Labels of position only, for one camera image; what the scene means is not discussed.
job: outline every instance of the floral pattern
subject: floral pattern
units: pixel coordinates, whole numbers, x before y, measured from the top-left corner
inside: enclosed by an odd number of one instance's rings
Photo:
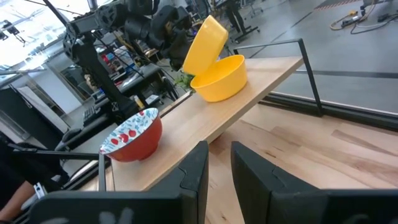
[[[152,124],[158,114],[158,109],[149,108],[131,116],[105,139],[99,148],[99,152],[109,154],[129,144]]]

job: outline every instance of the wooden table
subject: wooden table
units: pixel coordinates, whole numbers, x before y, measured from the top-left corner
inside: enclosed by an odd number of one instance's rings
[[[207,103],[197,94],[191,96],[162,118],[162,138],[150,158],[128,163],[112,161],[115,190],[151,188],[199,141],[210,143],[216,139],[301,64],[301,57],[246,59],[248,83],[238,94],[218,103]]]

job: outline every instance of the wooden floor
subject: wooden floor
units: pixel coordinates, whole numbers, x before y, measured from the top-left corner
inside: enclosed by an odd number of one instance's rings
[[[397,133],[256,105],[210,144],[206,223],[244,223],[231,141],[321,189],[398,187]]]

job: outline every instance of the yellow bowl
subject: yellow bowl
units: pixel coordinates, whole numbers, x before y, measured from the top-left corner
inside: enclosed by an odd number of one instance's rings
[[[205,73],[195,76],[191,87],[207,102],[217,102],[237,94],[247,81],[244,56],[233,55],[214,63]]]
[[[214,64],[228,38],[228,31],[208,16],[196,34],[183,64],[185,73],[200,75]]]

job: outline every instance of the red bowl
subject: red bowl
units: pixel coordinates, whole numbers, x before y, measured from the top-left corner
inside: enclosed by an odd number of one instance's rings
[[[102,143],[99,152],[120,162],[148,158],[162,135],[159,110],[149,108],[120,124]]]

